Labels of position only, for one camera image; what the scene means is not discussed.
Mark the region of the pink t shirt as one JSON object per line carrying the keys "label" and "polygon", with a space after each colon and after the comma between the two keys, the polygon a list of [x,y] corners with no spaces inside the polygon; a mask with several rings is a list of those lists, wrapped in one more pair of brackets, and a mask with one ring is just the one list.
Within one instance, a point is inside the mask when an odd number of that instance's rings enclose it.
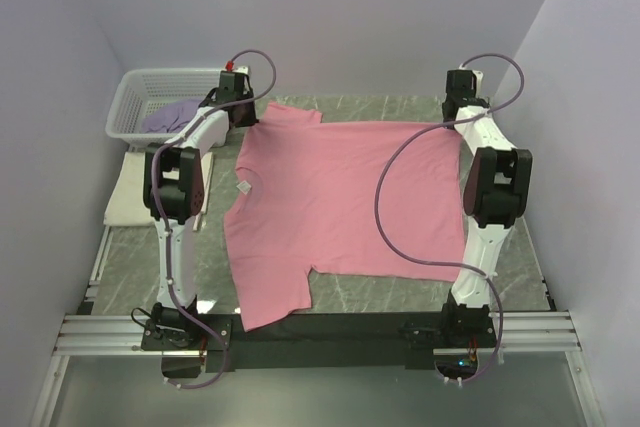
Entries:
{"label": "pink t shirt", "polygon": [[323,121],[271,103],[244,136],[224,217],[243,326],[311,306],[308,276],[452,282],[465,237],[460,136],[427,124]]}

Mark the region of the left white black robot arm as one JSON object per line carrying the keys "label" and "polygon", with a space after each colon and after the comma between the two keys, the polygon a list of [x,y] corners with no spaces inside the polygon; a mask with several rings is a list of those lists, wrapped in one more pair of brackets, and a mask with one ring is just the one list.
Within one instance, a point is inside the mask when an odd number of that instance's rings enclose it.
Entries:
{"label": "left white black robot arm", "polygon": [[193,346],[200,335],[193,227],[208,193],[201,161],[211,148],[225,143],[229,130],[257,122],[249,69],[227,67],[218,85],[196,103],[189,122],[169,140],[146,148],[143,203],[154,219],[160,260],[150,321],[176,348]]}

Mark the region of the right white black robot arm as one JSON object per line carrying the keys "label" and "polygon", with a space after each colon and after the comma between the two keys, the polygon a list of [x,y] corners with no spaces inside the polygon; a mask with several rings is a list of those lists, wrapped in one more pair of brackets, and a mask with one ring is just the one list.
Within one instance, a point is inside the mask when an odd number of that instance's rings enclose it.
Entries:
{"label": "right white black robot arm", "polygon": [[526,209],[533,157],[502,133],[478,96],[482,73],[466,67],[447,72],[443,119],[473,155],[462,195],[467,217],[464,267],[443,305],[439,334],[450,346],[490,345],[491,288],[501,248]]}

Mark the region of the purple t shirt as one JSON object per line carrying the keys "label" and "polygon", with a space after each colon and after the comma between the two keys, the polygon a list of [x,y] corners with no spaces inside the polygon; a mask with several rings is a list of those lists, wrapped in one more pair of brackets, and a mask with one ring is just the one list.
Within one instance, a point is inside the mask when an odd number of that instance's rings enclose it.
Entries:
{"label": "purple t shirt", "polygon": [[144,134],[179,132],[194,118],[199,105],[198,99],[185,99],[167,104],[144,118],[141,132]]}

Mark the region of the white plastic laundry basket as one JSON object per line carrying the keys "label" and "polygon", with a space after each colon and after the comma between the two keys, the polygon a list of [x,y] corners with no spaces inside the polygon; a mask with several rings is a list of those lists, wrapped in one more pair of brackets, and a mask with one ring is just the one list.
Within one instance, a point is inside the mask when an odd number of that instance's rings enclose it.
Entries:
{"label": "white plastic laundry basket", "polygon": [[171,133],[145,133],[143,121],[165,105],[202,100],[219,84],[220,68],[147,68],[127,72],[115,93],[106,135],[132,147],[165,142]]}

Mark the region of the folded cream cloth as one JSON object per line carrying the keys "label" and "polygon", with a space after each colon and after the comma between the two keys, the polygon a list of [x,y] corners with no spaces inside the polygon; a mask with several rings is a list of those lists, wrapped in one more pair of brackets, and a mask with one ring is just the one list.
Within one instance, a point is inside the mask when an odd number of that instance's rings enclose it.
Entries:
{"label": "folded cream cloth", "polygon": [[[196,215],[192,230],[197,232],[201,218],[207,212],[209,187],[215,155],[211,152],[204,155],[201,167],[204,180],[204,200],[200,212]],[[145,154],[143,152],[127,152],[115,188],[109,199],[104,225],[108,227],[148,227],[153,226],[154,219],[143,203]]]}

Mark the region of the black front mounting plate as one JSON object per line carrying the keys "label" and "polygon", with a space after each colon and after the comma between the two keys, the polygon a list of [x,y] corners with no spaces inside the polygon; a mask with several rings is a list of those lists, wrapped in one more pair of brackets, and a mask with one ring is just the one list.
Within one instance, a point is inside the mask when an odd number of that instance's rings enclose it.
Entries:
{"label": "black front mounting plate", "polygon": [[291,314],[246,331],[237,314],[199,314],[194,322],[160,308],[143,323],[141,348],[163,355],[169,377],[201,371],[402,365],[432,370],[443,350],[474,353],[501,342],[488,307],[446,305],[440,312]]}

